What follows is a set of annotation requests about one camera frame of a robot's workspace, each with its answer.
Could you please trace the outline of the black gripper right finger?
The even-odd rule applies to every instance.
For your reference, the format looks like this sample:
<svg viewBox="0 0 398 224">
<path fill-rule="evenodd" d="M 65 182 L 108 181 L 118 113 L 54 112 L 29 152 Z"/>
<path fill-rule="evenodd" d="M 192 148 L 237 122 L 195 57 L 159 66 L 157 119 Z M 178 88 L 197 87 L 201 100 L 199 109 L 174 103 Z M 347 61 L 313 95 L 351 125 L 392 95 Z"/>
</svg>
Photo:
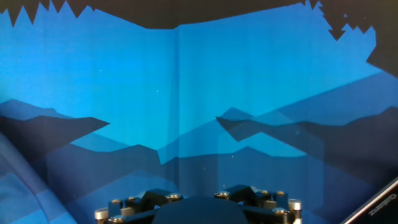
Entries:
<svg viewBox="0 0 398 224">
<path fill-rule="evenodd" d="M 237 203 L 249 223 L 302 224 L 302 203 L 283 191 L 270 192 L 247 185 L 235 185 L 214 194 Z"/>
</svg>

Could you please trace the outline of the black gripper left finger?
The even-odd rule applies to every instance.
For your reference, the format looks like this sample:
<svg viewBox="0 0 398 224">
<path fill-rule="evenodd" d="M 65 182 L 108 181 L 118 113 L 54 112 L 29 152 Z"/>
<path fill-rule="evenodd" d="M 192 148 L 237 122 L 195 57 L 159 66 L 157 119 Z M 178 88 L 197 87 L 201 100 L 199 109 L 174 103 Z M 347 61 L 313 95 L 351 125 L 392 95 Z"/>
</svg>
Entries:
<svg viewBox="0 0 398 224">
<path fill-rule="evenodd" d="M 183 200 L 184 196 L 162 189 L 144 192 L 142 197 L 116 198 L 108 202 L 108 206 L 95 210 L 96 223 L 127 223 L 132 217 L 154 211 L 167 203 Z"/>
</svg>

